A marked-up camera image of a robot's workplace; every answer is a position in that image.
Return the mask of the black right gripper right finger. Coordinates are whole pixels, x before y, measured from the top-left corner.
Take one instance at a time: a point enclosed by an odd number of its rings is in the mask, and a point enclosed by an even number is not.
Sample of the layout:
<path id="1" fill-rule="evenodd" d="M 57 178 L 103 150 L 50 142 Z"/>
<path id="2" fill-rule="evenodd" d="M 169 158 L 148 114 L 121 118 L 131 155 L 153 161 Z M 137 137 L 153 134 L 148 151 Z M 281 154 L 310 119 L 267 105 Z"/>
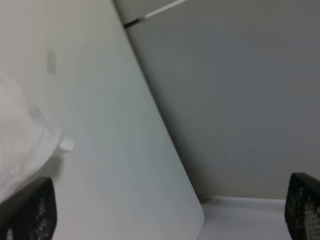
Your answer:
<path id="1" fill-rule="evenodd" d="M 320 181 L 303 173 L 290 176 L 284 218 L 291 239 L 320 238 Z"/>

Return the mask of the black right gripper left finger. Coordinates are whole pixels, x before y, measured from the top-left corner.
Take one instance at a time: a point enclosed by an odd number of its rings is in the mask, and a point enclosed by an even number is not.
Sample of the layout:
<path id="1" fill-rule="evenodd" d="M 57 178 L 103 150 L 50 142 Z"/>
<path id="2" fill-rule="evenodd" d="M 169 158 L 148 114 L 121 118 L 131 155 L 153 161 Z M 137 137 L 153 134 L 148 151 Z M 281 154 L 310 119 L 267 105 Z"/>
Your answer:
<path id="1" fill-rule="evenodd" d="M 53 180 L 39 177 L 0 204 L 2 240 L 51 240 L 58 221 Z"/>

